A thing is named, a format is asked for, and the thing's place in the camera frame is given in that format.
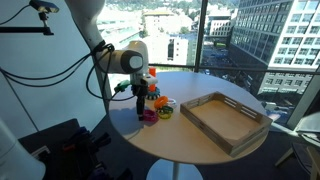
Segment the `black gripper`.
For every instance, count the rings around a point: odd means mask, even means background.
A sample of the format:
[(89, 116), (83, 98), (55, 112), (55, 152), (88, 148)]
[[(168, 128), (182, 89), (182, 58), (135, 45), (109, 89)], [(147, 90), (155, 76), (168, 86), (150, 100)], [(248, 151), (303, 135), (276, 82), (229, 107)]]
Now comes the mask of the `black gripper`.
[(139, 117), (139, 121), (144, 120), (145, 96), (148, 94), (150, 82), (150, 75), (133, 75), (131, 77), (132, 94), (137, 96), (136, 112)]

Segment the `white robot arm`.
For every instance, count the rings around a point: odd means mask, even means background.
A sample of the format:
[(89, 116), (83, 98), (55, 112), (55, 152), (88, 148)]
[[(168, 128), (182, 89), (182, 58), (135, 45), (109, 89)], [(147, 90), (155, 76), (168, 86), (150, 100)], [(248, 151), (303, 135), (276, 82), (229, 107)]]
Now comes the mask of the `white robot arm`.
[(95, 65), (104, 73), (129, 74), (136, 109), (140, 121), (144, 119), (145, 97), (148, 86), (158, 80), (149, 73), (147, 45), (131, 41), (124, 49), (115, 50), (107, 44), (98, 30), (97, 19), (105, 0), (65, 0), (73, 21), (90, 48)]

